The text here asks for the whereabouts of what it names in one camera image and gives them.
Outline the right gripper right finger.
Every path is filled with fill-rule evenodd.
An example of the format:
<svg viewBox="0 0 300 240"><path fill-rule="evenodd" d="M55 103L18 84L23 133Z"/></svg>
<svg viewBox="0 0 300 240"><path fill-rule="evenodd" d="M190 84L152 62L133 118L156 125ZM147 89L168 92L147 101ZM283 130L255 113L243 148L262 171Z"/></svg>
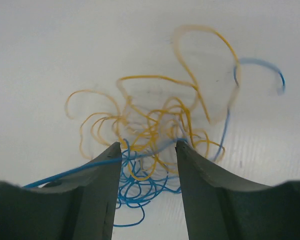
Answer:
<svg viewBox="0 0 300 240"><path fill-rule="evenodd" d="M191 240L300 240L300 180L256 183L209 161L179 140L175 147Z"/></svg>

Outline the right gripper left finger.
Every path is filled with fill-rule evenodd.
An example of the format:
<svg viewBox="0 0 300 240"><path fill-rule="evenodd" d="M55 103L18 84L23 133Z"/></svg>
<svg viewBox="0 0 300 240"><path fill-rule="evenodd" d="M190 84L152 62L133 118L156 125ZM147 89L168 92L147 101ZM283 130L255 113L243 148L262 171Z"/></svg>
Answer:
<svg viewBox="0 0 300 240"><path fill-rule="evenodd" d="M92 168L25 188L0 181L0 240L109 240L121 163L113 143Z"/></svg>

